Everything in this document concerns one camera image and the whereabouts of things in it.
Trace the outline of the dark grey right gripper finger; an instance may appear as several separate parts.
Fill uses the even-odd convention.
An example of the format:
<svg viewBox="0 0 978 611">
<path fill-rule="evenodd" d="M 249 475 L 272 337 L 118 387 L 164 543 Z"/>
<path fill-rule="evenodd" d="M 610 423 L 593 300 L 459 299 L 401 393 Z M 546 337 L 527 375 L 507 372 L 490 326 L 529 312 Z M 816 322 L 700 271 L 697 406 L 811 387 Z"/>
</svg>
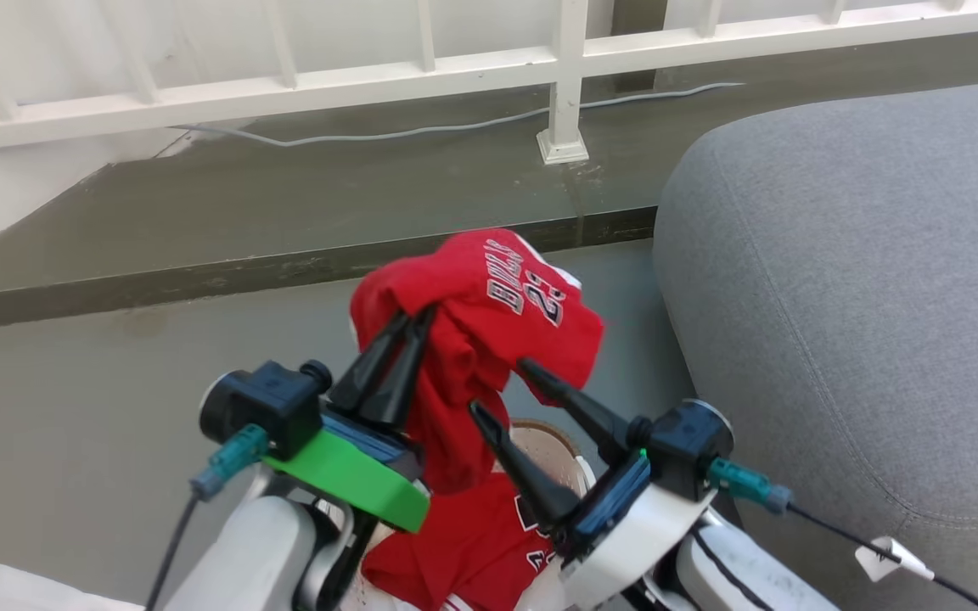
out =
<svg viewBox="0 0 978 611">
<path fill-rule="evenodd" d="M 635 461 L 651 464 L 644 436 L 652 424 L 649 418 L 639 415 L 625 420 L 533 359 L 519 360 L 519 373 L 544 405 L 564 410 L 581 426 L 606 465 L 620 467 Z"/>
<path fill-rule="evenodd" d="M 552 479 L 523 450 L 516 447 L 509 431 L 480 403 L 470 403 L 469 414 L 503 471 L 531 508 L 540 529 L 562 529 L 573 517 L 581 497 L 570 487 Z"/>
</svg>

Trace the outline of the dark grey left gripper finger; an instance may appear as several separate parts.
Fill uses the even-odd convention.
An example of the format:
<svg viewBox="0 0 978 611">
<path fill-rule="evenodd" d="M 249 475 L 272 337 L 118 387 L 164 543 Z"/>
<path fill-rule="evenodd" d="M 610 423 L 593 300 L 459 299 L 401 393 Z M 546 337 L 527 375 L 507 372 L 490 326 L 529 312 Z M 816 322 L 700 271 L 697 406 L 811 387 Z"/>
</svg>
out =
<svg viewBox="0 0 978 611">
<path fill-rule="evenodd" d="M 434 306 L 427 306 L 415 317 L 397 311 L 393 320 L 401 325 L 391 334 L 396 347 L 389 348 L 383 378 L 361 405 L 364 420 L 384 430 L 407 428 L 436 313 Z"/>
<path fill-rule="evenodd" d="M 379 390 L 385 375 L 391 370 L 397 352 L 405 343 L 405 330 L 411 317 L 397 311 L 389 323 L 364 348 L 342 378 L 329 392 L 329 409 L 356 414 Z"/>
</svg>

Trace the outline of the grey fabric sofa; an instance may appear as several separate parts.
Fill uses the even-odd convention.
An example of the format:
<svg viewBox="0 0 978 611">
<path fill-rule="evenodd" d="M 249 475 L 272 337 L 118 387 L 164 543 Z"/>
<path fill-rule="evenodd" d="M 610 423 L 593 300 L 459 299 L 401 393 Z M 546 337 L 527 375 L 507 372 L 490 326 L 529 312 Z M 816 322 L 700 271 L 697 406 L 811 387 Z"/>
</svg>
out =
<svg viewBox="0 0 978 611">
<path fill-rule="evenodd" d="M 978 596 L 978 85 L 707 132 L 655 274 L 737 462 Z"/>
</svg>

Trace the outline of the red basketball jersey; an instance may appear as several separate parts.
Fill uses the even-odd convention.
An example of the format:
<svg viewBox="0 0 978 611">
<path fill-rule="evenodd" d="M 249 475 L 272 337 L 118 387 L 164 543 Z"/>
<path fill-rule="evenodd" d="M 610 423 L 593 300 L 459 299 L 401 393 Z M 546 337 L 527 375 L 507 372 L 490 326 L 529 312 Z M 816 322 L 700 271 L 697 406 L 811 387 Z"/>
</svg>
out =
<svg viewBox="0 0 978 611">
<path fill-rule="evenodd" d="M 351 299 L 360 351 L 399 311 L 436 314 L 407 434 L 424 449 L 430 510 L 418 533 L 388 535 L 361 572 L 401 611 L 514 611 L 554 560 L 551 542 L 486 444 L 469 407 L 511 425 L 502 394 L 524 357 L 577 388 L 593 372 L 603 322 L 582 283 L 503 228 L 458 233 L 434 254 L 368 274 Z"/>
</svg>

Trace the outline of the white metal railing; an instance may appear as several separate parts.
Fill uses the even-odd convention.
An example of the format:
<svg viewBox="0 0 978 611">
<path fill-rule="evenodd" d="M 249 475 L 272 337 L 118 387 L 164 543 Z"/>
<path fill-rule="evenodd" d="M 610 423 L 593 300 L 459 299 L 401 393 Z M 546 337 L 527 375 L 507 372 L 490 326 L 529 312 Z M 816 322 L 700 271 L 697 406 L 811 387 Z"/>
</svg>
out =
<svg viewBox="0 0 978 611">
<path fill-rule="evenodd" d="M 0 148 L 156 128 L 213 132 L 217 121 L 547 85 L 548 128 L 537 143 L 544 162 L 564 164 L 587 158 L 579 132 L 586 78 L 978 31 L 978 0 L 870 8 L 823 0 L 814 13 L 749 22 L 723 22 L 725 0 L 702 0 L 690 27 L 587 39 L 587 0 L 558 0 L 550 45 L 439 58 L 430 4 L 416 0 L 415 61 L 300 72 L 275 0 L 261 0 L 276 75 L 159 87 L 119 4 L 100 3 L 133 92 L 21 104 L 0 86 Z"/>
</svg>

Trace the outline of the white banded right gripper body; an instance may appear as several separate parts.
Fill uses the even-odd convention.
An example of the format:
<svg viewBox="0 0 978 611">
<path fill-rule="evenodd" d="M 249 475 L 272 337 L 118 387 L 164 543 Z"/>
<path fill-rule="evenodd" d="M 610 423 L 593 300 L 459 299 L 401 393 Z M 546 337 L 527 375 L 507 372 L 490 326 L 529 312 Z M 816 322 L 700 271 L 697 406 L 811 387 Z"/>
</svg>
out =
<svg viewBox="0 0 978 611">
<path fill-rule="evenodd" d="M 641 491 L 590 552 L 555 561 L 555 611 L 699 611 L 655 584 L 664 559 L 706 517 L 715 492 L 690 502 L 657 486 Z"/>
</svg>

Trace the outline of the white fabric piece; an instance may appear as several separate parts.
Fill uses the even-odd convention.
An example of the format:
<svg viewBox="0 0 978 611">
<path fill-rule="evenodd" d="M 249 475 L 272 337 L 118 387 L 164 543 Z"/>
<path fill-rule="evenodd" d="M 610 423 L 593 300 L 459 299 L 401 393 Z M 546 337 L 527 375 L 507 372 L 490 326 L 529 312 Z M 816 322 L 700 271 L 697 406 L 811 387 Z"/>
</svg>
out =
<svg viewBox="0 0 978 611">
<path fill-rule="evenodd" d="M 146 611 L 144 606 L 101 597 L 0 564 L 0 611 Z"/>
</svg>

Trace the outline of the beige laundry basket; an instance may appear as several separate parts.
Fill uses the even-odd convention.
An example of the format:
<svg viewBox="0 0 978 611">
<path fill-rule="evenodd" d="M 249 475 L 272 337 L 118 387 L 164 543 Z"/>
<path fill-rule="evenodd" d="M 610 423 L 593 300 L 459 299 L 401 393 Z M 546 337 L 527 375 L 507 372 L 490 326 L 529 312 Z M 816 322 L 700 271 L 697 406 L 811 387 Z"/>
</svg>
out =
<svg viewBox="0 0 978 611">
<path fill-rule="evenodd" d="M 590 464 L 566 433 L 540 420 L 513 420 L 511 440 L 555 483 L 585 496 L 595 483 Z"/>
</svg>

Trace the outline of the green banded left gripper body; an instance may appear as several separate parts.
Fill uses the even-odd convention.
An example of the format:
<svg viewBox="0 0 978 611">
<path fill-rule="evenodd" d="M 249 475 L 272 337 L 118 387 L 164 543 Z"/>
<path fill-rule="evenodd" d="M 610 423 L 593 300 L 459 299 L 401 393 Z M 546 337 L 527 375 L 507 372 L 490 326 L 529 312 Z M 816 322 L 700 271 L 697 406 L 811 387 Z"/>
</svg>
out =
<svg viewBox="0 0 978 611">
<path fill-rule="evenodd" d="M 264 463 L 316 496 L 349 504 L 394 530 L 416 533 L 430 509 L 430 496 L 419 485 L 423 449 L 403 434 L 334 413 L 323 413 L 323 428 L 293 457 L 266 456 Z"/>
</svg>

